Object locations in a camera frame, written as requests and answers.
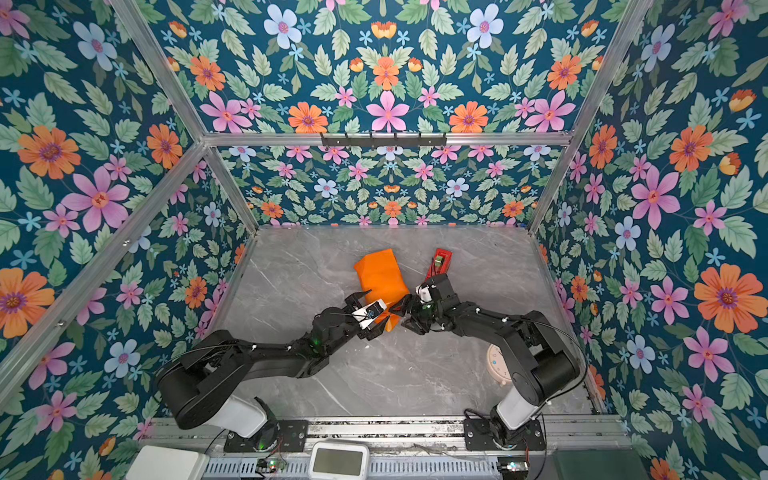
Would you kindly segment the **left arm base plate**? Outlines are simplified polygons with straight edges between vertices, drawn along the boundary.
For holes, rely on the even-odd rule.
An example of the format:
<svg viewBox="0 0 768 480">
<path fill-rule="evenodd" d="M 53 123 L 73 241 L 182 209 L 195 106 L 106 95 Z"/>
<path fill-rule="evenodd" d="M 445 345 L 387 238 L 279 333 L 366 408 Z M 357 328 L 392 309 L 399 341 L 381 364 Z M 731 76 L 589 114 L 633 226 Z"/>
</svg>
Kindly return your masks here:
<svg viewBox="0 0 768 480">
<path fill-rule="evenodd" d="M 229 432 L 225 453 L 299 453 L 308 438 L 307 420 L 270 420 L 249 438 Z"/>
</svg>

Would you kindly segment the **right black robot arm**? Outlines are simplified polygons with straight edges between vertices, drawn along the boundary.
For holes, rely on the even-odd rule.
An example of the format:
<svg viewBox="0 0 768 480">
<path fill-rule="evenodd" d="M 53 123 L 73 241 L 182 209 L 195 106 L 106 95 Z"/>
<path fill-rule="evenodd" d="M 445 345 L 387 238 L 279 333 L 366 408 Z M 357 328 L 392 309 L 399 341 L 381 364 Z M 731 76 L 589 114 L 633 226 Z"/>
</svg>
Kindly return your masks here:
<svg viewBox="0 0 768 480">
<path fill-rule="evenodd" d="M 427 279 L 390 311 L 416 334 L 446 331 L 500 350 L 511 389 L 490 410 L 487 421 L 493 441 L 502 448 L 515 445 L 547 401 L 580 377 L 568 338 L 541 312 L 502 314 L 462 301 L 445 274 Z"/>
</svg>

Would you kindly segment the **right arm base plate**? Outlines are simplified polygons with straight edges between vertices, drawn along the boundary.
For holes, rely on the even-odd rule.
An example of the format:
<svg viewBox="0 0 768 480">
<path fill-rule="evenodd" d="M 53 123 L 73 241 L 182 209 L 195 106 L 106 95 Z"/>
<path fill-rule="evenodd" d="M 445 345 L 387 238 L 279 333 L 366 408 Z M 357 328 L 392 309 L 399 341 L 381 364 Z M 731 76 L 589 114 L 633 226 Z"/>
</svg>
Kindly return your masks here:
<svg viewBox="0 0 768 480">
<path fill-rule="evenodd" d="M 465 418 L 463 428 L 468 451 L 546 449 L 545 434 L 539 420 L 530 420 L 517 430 L 509 430 L 501 421 Z"/>
</svg>

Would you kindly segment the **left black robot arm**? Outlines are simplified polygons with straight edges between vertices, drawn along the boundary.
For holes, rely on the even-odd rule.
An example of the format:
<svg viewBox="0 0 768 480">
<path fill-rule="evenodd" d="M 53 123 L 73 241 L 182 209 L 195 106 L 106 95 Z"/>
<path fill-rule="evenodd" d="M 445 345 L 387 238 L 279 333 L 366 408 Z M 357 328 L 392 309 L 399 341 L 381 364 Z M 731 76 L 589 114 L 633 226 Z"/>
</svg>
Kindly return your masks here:
<svg viewBox="0 0 768 480">
<path fill-rule="evenodd" d="M 264 402 L 237 396 L 238 386 L 252 379 L 314 376 L 349 341 L 383 334 L 388 307 L 381 299 L 365 304 L 365 297 L 356 292 L 343 307 L 324 309 L 308 332 L 286 344 L 246 341 L 216 330 L 163 365 L 155 386 L 182 430 L 210 425 L 245 439 L 258 436 L 275 423 L 274 415 Z"/>
</svg>

